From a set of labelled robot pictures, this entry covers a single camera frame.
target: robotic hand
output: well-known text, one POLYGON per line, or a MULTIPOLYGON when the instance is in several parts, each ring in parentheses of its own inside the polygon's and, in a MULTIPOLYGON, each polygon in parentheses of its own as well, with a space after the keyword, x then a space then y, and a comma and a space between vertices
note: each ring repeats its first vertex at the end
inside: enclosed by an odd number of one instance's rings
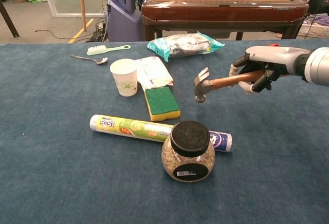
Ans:
POLYGON ((229 76, 264 70, 264 75, 251 84, 239 82, 246 94, 271 90, 272 81, 282 75, 301 76, 307 83, 329 86, 329 48, 308 51, 302 48, 254 46, 231 64, 229 76))

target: plastic bag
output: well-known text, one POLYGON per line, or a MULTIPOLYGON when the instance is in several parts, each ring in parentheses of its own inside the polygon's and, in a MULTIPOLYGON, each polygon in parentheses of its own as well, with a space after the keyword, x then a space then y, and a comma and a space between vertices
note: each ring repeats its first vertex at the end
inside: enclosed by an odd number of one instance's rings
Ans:
POLYGON ((172 35, 154 39, 148 43, 148 48, 163 57, 166 62, 171 57, 212 53, 224 46, 225 44, 200 32, 172 35))

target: hammer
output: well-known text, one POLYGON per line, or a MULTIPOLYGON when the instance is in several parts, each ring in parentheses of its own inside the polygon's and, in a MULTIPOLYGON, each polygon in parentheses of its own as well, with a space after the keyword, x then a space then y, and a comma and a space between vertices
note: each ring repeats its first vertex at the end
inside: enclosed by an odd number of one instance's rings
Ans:
POLYGON ((194 79, 195 99, 197 102, 203 103, 206 100, 205 94, 212 90, 232 86, 240 81, 255 82, 263 76, 264 73, 264 71, 259 70, 222 79, 207 80, 207 77, 209 77, 209 69, 206 67, 194 79))

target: hammer head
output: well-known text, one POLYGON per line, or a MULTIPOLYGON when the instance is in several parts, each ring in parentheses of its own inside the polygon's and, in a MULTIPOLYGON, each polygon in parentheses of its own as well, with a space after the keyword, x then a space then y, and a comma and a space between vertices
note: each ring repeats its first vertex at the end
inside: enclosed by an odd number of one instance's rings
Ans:
POLYGON ((203 103, 206 100, 206 93, 211 91, 209 77, 209 69, 206 67, 194 79, 194 93, 195 99, 198 103, 203 103))

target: green sponge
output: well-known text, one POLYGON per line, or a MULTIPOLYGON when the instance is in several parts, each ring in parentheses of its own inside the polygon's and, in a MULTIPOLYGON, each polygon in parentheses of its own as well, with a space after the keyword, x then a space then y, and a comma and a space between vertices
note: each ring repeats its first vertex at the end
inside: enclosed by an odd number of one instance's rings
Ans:
POLYGON ((168 87, 146 89, 144 95, 151 121, 175 119, 180 116, 177 102, 168 87))

